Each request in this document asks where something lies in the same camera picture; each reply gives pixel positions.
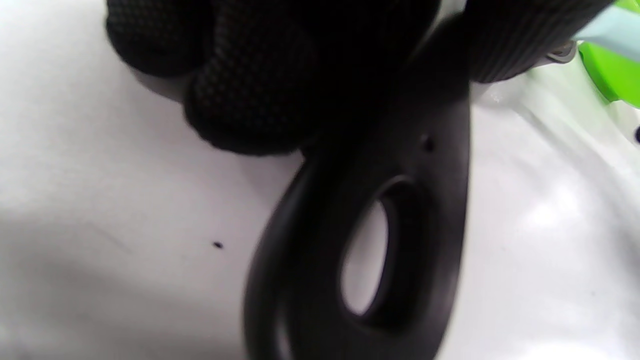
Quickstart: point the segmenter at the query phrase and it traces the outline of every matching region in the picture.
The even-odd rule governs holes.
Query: gloved hand
[[[611,0],[468,0],[470,78],[528,69]],[[107,31],[130,66],[195,75],[184,100],[206,141],[242,154],[312,144],[363,89],[406,63],[439,0],[107,0]]]

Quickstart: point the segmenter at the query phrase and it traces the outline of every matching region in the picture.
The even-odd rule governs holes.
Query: black glove
[[[527,70],[611,0],[468,0],[470,71]],[[123,61],[153,76],[195,72],[188,122],[220,149],[287,153],[344,121],[359,93],[407,62],[439,0],[108,0]]]

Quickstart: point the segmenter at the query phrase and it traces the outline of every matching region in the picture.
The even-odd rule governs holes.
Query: small hole
[[[422,150],[426,152],[433,152],[435,150],[436,145],[429,135],[422,135],[420,141],[422,142]]]

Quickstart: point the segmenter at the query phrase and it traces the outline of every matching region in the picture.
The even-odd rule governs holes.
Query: light blue object
[[[598,44],[629,60],[640,62],[640,15],[610,6],[573,39]]]

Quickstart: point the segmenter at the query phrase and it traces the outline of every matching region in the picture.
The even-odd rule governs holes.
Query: green object
[[[640,13],[640,0],[619,0],[616,6]],[[622,100],[640,108],[640,63],[589,42],[579,49],[587,72],[608,101]]]

